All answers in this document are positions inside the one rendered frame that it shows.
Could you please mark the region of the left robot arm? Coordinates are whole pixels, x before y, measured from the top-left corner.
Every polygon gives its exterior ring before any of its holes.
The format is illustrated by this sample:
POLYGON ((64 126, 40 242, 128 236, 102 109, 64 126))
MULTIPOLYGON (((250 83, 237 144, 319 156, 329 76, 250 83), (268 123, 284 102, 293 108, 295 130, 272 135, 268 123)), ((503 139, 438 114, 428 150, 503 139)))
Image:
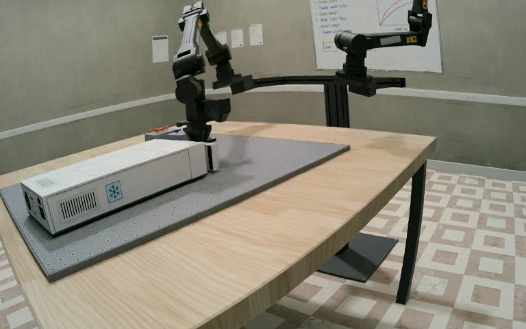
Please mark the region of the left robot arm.
POLYGON ((336 71, 335 76, 367 83, 373 81, 373 76, 367 75, 367 66, 364 66, 367 50, 409 45, 425 47, 432 25, 432 14, 428 12, 427 0, 413 0, 412 9, 408 10, 408 24, 408 32, 355 34, 339 31, 334 37, 334 43, 347 55, 342 70, 336 71))

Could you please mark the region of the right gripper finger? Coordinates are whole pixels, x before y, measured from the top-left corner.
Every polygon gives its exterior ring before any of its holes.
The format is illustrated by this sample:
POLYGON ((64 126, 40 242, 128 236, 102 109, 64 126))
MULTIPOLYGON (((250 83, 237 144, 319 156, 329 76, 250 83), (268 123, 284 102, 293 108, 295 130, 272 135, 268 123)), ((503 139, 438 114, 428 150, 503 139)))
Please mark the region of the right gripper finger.
MULTIPOLYGON (((212 127, 209 127, 209 128, 206 128, 206 129, 205 129, 205 139, 204 139, 204 143, 207 142, 208 137, 209 137, 211 131, 212 131, 212 127)), ((199 137, 198 137, 197 135, 193 135, 193 136, 194 136, 196 142, 199 142, 199 137)))
POLYGON ((204 142, 205 139, 205 129, 196 131, 196 132, 189 132, 188 130, 184 130, 184 133, 189 138, 190 141, 196 142, 193 134, 196 134, 199 137, 199 142, 204 142))

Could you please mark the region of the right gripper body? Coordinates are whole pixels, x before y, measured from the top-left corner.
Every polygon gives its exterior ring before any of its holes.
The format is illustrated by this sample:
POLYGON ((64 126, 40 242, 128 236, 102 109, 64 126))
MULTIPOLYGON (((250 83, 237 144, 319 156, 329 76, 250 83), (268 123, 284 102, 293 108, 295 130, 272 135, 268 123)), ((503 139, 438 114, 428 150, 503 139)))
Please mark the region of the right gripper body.
POLYGON ((186 120, 176 122, 177 127, 186 125, 184 129, 188 130, 189 132, 196 132, 196 131, 199 131, 205 128, 212 127, 212 125, 206 125, 207 122, 213 121, 211 117, 207 119, 202 119, 199 121, 189 121, 188 120, 188 107, 186 103, 185 103, 185 106, 186 106, 186 120))

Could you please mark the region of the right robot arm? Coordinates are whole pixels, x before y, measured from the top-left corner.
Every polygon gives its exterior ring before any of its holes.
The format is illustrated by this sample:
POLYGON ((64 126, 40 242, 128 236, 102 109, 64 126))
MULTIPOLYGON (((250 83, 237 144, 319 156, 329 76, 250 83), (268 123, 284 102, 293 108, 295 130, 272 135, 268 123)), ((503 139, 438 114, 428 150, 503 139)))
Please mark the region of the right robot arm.
POLYGON ((187 104, 189 121, 211 117, 216 122, 225 122, 231 112, 230 98, 201 100, 205 98, 205 82, 194 77, 206 73, 205 59, 203 54, 199 53, 200 35, 208 48, 205 49, 205 56, 210 66, 217 65, 215 69, 218 81, 212 82, 213 85, 242 77, 241 73, 235 75, 231 68, 229 61, 232 58, 230 50, 228 51, 229 47, 226 42, 221 44, 216 39, 208 23, 210 21, 209 12, 207 9, 204 10, 202 1, 194 3, 194 7, 192 4, 185 6, 182 17, 178 25, 184 32, 172 64, 177 83, 175 96, 179 102, 187 104), (195 101, 197 99, 200 101, 195 101))

